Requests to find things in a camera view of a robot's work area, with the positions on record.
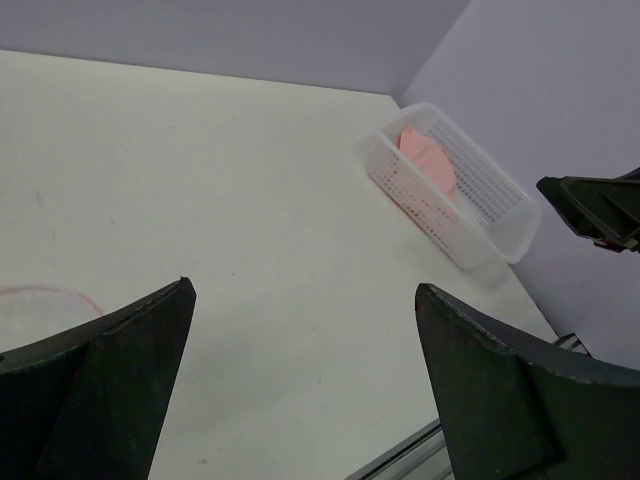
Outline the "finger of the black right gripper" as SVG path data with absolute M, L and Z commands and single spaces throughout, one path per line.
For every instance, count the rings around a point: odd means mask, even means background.
M 544 177 L 537 189 L 578 237 L 620 253 L 639 250 L 639 171 L 616 178 Z

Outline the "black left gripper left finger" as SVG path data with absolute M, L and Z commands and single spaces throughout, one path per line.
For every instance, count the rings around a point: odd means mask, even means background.
M 196 304 L 179 280 L 1 355 L 4 479 L 145 479 Z

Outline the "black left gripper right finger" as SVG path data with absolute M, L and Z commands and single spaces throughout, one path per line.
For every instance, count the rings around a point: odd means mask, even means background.
M 458 479 L 636 479 L 639 373 L 421 284 L 415 315 Z

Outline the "white mesh laundry bag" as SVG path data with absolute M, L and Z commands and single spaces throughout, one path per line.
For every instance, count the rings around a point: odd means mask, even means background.
M 1 351 L 22 347 L 103 315 L 86 295 L 50 286 L 1 289 Z

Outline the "pink bra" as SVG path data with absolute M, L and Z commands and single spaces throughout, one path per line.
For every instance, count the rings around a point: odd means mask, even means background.
M 396 141 L 398 150 L 451 200 L 455 198 L 457 178 L 447 151 L 432 138 L 405 126 Z

